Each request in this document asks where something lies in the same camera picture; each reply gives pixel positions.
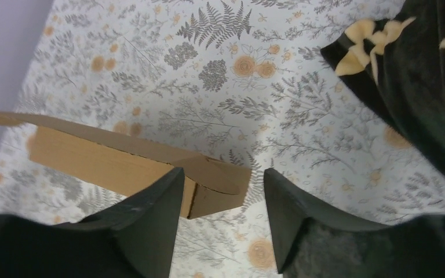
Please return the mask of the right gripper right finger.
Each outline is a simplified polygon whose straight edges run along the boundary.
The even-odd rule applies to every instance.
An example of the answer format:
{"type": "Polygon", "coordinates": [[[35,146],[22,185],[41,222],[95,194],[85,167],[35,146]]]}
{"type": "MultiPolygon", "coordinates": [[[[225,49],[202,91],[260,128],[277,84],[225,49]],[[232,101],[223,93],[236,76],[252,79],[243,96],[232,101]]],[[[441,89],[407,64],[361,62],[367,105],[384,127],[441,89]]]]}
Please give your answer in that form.
{"type": "Polygon", "coordinates": [[[272,168],[264,192],[283,277],[445,277],[445,214],[380,224],[322,201],[272,168]]]}

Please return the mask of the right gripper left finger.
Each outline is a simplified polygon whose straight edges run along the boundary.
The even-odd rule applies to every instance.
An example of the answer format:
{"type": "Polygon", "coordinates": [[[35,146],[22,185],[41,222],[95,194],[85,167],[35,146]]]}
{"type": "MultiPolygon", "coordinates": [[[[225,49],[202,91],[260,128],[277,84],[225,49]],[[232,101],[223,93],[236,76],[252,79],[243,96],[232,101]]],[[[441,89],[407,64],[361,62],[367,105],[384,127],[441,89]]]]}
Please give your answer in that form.
{"type": "Polygon", "coordinates": [[[168,277],[184,181],[176,167],[76,223],[0,214],[0,277],[168,277]]]}

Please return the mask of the brown cardboard box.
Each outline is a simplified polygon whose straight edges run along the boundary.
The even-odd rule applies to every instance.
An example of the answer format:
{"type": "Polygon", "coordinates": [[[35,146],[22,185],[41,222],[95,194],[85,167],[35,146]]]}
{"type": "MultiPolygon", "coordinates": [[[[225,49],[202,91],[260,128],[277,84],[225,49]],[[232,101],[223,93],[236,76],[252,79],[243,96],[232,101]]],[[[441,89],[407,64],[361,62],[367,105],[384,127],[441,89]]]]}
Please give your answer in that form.
{"type": "Polygon", "coordinates": [[[24,123],[37,127],[31,161],[127,197],[183,168],[180,215],[187,219],[240,207],[249,186],[249,168],[194,151],[51,116],[0,112],[0,126],[24,123]]]}

